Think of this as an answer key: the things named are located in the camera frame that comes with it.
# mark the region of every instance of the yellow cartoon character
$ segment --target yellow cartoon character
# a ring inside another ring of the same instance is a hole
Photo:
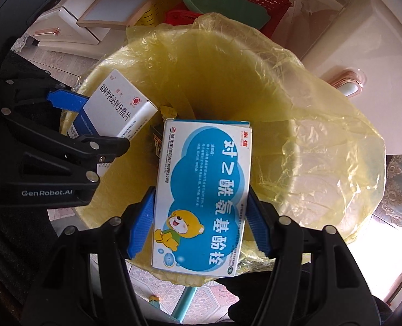
[[[194,238],[204,232],[204,226],[196,215],[184,209],[178,209],[168,217],[166,225],[170,228],[164,231],[157,229],[154,232],[154,240],[162,243],[172,251],[176,251],[180,245],[180,239]]]

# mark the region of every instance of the red plastic container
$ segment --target red plastic container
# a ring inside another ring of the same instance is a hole
[[[248,0],[257,5],[263,6],[268,15],[270,15],[271,19],[267,24],[260,30],[265,36],[270,38],[280,22],[281,18],[283,18],[284,14],[287,12],[289,7],[291,6],[291,2],[289,0]],[[180,26],[193,23],[193,20],[200,15],[200,13],[190,12],[187,7],[183,6],[181,3],[168,11],[165,17],[165,23],[171,24],[173,26]]]

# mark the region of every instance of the cabinet door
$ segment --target cabinet door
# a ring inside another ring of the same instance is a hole
[[[43,13],[28,29],[28,34],[39,41],[98,44],[89,30],[76,24],[77,20],[64,8]]]

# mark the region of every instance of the trash bag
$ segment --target trash bag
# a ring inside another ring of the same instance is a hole
[[[384,192],[385,144],[343,94],[259,31],[216,13],[188,26],[131,27],[127,38],[95,66],[79,93],[91,95],[118,69],[180,118],[250,121],[250,183],[259,198],[302,226],[332,224],[346,243],[354,240]],[[74,117],[63,119],[63,133]],[[156,114],[148,125],[161,121]],[[76,209],[88,227],[121,215],[156,184],[158,159],[148,125],[102,177],[91,204]],[[186,286],[213,279],[153,269],[151,252],[150,236],[132,263]],[[246,224],[237,273],[271,268]]]

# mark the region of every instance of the yellow trash bag liner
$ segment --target yellow trash bag liner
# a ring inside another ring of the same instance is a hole
[[[290,51],[219,14],[193,25],[135,26],[128,41],[100,61],[78,92],[91,95],[118,69],[157,106],[181,118],[245,120],[253,128],[250,183],[261,200],[300,225],[336,226],[351,242],[380,202],[384,140],[349,100],[309,73]],[[67,114],[66,133],[75,114]],[[90,205],[76,209],[90,228],[139,202],[156,185],[158,159],[150,126],[115,160]],[[152,232],[132,263],[161,280],[200,286],[213,278],[151,267]],[[237,273],[271,269],[246,224]]]

